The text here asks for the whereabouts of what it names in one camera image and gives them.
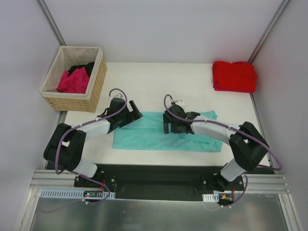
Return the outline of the wicker laundry basket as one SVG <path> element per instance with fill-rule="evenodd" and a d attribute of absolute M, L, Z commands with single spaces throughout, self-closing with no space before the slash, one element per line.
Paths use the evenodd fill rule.
<path fill-rule="evenodd" d="M 60 93 L 56 90 L 66 70 L 74 65 L 94 62 L 86 92 Z M 56 111 L 95 112 L 107 66 L 100 47 L 61 46 L 42 83 L 40 94 Z"/>

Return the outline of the teal t shirt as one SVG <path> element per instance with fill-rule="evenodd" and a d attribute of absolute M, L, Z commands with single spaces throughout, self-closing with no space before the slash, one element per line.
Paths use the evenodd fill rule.
<path fill-rule="evenodd" d="M 220 152 L 223 142 L 204 135 L 164 133 L 162 112 L 143 117 L 114 132 L 112 147 L 120 150 Z"/>

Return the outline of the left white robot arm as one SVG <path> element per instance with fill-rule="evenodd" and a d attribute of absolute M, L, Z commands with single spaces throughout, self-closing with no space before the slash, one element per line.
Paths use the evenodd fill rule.
<path fill-rule="evenodd" d="M 59 124 L 45 148 L 44 159 L 57 166 L 59 171 L 67 170 L 85 176 L 85 182 L 91 187 L 99 186 L 103 171 L 83 157 L 84 144 L 142 118 L 134 101 L 129 101 L 129 104 L 131 111 L 124 99 L 114 98 L 109 107 L 92 121 L 75 127 Z"/>

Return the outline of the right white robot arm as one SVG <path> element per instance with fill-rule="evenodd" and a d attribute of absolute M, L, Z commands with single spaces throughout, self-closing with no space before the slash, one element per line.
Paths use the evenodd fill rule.
<path fill-rule="evenodd" d="M 218 174 L 207 180 L 207 186 L 212 190 L 223 192 L 229 189 L 238 176 L 256 169 L 269 152 L 268 144 L 250 122 L 234 127 L 197 112 L 185 112 L 175 103 L 164 111 L 163 119 L 166 134 L 204 135 L 230 146 L 233 159 Z"/>

